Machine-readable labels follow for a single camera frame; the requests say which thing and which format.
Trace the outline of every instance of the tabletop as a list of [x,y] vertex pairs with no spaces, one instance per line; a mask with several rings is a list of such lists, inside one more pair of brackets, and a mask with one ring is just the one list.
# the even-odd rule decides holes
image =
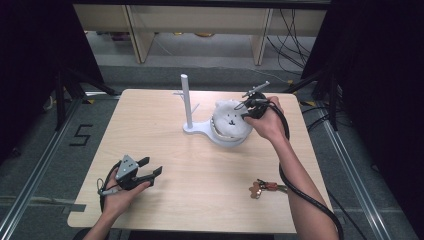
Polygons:
[[[172,90],[125,90],[104,133],[71,212],[71,227],[91,227],[100,216],[97,179],[128,154],[150,157],[139,175],[163,166],[155,185],[141,193],[114,224],[137,230],[295,233],[287,195],[264,191],[250,197],[258,178],[283,184],[278,157],[256,131],[236,147],[218,146],[201,134],[186,134],[184,102]],[[217,100],[243,100],[239,92],[190,91],[194,122],[208,120]],[[322,175],[296,97],[280,99],[290,127],[290,142],[331,209]]]

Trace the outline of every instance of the keys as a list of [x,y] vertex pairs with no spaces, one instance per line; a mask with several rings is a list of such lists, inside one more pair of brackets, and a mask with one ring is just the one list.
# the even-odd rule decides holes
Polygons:
[[253,199],[259,199],[261,197],[262,191],[280,191],[283,193],[287,193],[287,186],[278,185],[275,182],[265,182],[263,180],[258,179],[256,182],[253,182],[253,186],[249,188],[251,194],[250,197]]

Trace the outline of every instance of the wrist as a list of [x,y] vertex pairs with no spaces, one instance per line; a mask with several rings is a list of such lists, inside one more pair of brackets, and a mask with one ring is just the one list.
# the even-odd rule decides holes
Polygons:
[[102,222],[106,223],[106,224],[110,224],[113,225],[116,221],[116,219],[118,219],[119,215],[117,214],[113,214],[113,213],[109,213],[109,212],[103,212],[102,215],[100,215],[100,218]]
[[288,139],[284,136],[284,134],[280,133],[280,132],[269,136],[268,141],[270,141],[271,144],[274,145],[274,146],[276,144],[281,144],[281,143],[288,144],[289,143]]

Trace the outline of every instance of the black cable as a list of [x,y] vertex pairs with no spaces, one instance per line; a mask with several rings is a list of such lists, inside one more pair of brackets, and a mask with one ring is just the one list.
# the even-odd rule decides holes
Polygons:
[[327,109],[327,108],[328,108],[328,107],[313,107],[313,108],[306,109],[306,110],[302,111],[302,114],[307,113],[307,112],[310,112],[310,111],[312,111],[312,110]]
[[355,223],[355,221],[353,221],[353,219],[350,217],[350,215],[346,212],[346,210],[342,207],[342,205],[340,204],[340,202],[334,197],[334,195],[330,192],[330,190],[327,189],[327,193],[328,195],[334,200],[334,202],[339,206],[339,208],[342,210],[342,212],[346,215],[346,217],[349,219],[349,221],[353,224],[353,226],[356,228],[356,230],[358,231],[358,233],[362,236],[363,239],[367,239],[367,237],[365,237],[365,234],[361,231],[361,229],[359,228],[359,226]]
[[291,22],[291,25],[290,25],[290,27],[289,27],[289,25],[288,25],[288,23],[287,23],[287,21],[286,21],[286,18],[284,17],[284,14],[283,14],[283,12],[282,12],[282,10],[280,9],[280,14],[281,14],[281,18],[283,19],[283,21],[284,21],[284,24],[286,25],[286,28],[287,28],[287,36],[286,36],[286,39],[284,40],[284,43],[283,44],[285,44],[285,42],[286,42],[286,40],[287,40],[287,37],[288,36],[290,36],[291,37],[291,39],[292,39],[292,41],[293,41],[293,43],[295,44],[295,46],[297,47],[297,50],[298,51],[295,51],[295,50],[292,50],[292,49],[290,49],[290,48],[288,48],[287,46],[286,46],[286,48],[287,49],[290,49],[291,51],[293,51],[293,52],[295,52],[295,53],[298,53],[299,54],[299,56],[300,56],[300,58],[302,59],[302,62],[303,62],[303,64],[306,64],[306,59],[305,59],[305,54],[303,54],[303,52],[302,52],[302,50],[300,49],[300,47],[301,48],[303,48],[306,52],[308,52],[308,53],[310,53],[310,51],[308,51],[300,42],[299,42],[299,40],[297,39],[297,33],[296,33],[296,24],[295,24],[295,15],[296,15],[296,11],[294,10],[294,9],[292,9],[292,22]]
[[[113,170],[115,170],[115,168],[119,167],[121,165],[121,161],[119,161],[118,163],[116,163],[112,169],[109,171],[109,173],[107,174],[107,177],[103,183],[103,186],[101,188],[101,191],[107,191],[107,184],[109,183],[109,179],[110,179],[110,175],[112,175]],[[100,195],[100,210],[103,212],[103,207],[105,205],[105,196]]]
[[298,61],[296,61],[294,58],[290,57],[289,55],[285,54],[283,51],[281,51],[281,49],[283,48],[284,45],[282,45],[280,48],[278,48],[277,46],[274,45],[274,43],[271,41],[271,39],[267,36],[267,39],[269,41],[269,43],[271,44],[271,46],[274,48],[274,50],[281,56],[285,57],[287,60],[289,60],[290,62],[294,63],[296,66],[300,67],[300,68],[304,68],[304,66],[299,63]]
[[[271,108],[280,117],[281,122],[282,122],[283,127],[284,127],[286,138],[290,139],[289,126],[288,126],[288,123],[287,123],[287,119],[284,117],[284,114],[278,109],[278,107],[276,107],[276,105],[274,103],[267,104],[267,105],[268,105],[269,108]],[[332,211],[330,211],[330,209],[328,209],[325,205],[321,204],[320,202],[318,202],[314,198],[310,197],[309,195],[307,195],[306,193],[302,192],[297,187],[295,187],[287,179],[287,177],[284,175],[284,171],[281,167],[281,164],[278,164],[278,167],[279,167],[281,180],[283,180],[284,184],[288,188],[290,188],[295,194],[297,194],[299,197],[301,197],[304,200],[306,200],[307,202],[311,203],[312,205],[317,207],[320,211],[322,211],[324,214],[326,214],[333,221],[333,223],[336,225],[337,232],[338,232],[338,235],[339,235],[339,239],[340,240],[344,239],[343,228],[342,228],[342,225],[340,224],[339,219],[336,217],[336,215],[334,215],[334,213]]]

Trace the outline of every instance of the wire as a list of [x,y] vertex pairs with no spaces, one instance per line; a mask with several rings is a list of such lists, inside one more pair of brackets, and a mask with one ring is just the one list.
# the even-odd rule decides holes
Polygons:
[[[273,103],[273,102],[257,102],[258,105],[260,106],[266,106],[271,108],[281,119],[281,123],[283,124],[284,127],[284,133],[287,139],[290,139],[290,131],[289,131],[289,126],[287,123],[287,119],[284,117],[284,114],[278,109],[278,107]],[[296,186],[294,186],[285,176],[284,171],[281,167],[281,164],[278,164],[278,169],[279,169],[279,173],[280,173],[280,177],[281,180],[283,180],[284,184],[290,188],[295,194],[297,194],[299,197],[303,198],[304,200],[306,200],[307,202],[309,202],[310,204],[314,205],[315,207],[317,207],[320,211],[322,211],[324,214],[326,214],[332,221],[333,223],[336,225],[337,228],[337,232],[339,235],[339,239],[342,240],[344,238],[343,236],[343,228],[342,225],[340,224],[339,219],[336,217],[336,215],[334,215],[334,213],[332,211],[330,211],[330,209],[328,209],[325,205],[323,205],[322,203],[318,202],[317,200],[315,200],[314,198],[310,197],[309,195],[307,195],[306,193],[302,192],[301,190],[299,190]]]
[[365,234],[361,231],[361,229],[359,228],[359,226],[355,223],[355,221],[353,221],[353,219],[350,217],[350,215],[346,212],[346,210],[342,207],[342,205],[340,204],[340,202],[336,199],[336,197],[334,197],[334,195],[330,192],[330,190],[327,189],[327,193],[328,195],[334,200],[334,202],[339,206],[340,210],[342,210],[342,212],[346,215],[346,217],[349,219],[349,221],[353,224],[353,226],[356,228],[356,230],[358,231],[358,233],[362,236],[363,239],[367,239],[367,237],[365,237]]

